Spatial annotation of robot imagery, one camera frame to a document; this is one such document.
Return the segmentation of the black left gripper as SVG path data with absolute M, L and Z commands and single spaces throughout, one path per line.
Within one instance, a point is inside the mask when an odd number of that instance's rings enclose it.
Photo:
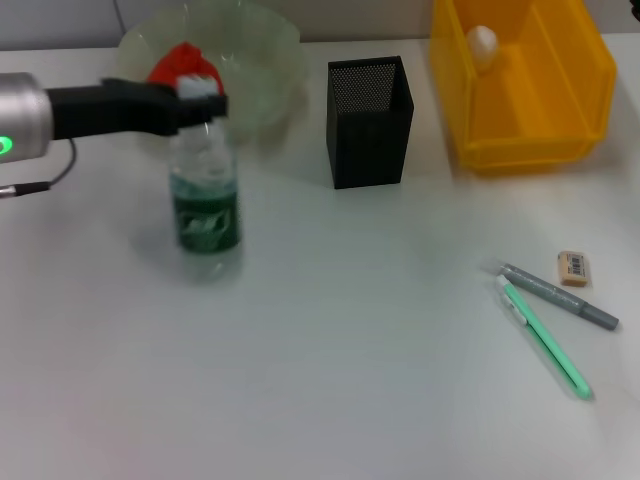
M 142 132 L 169 137 L 228 112 L 228 97 L 176 97 L 173 90 L 152 84 L 105 79 L 99 85 L 46 91 L 53 113 L 55 140 Z

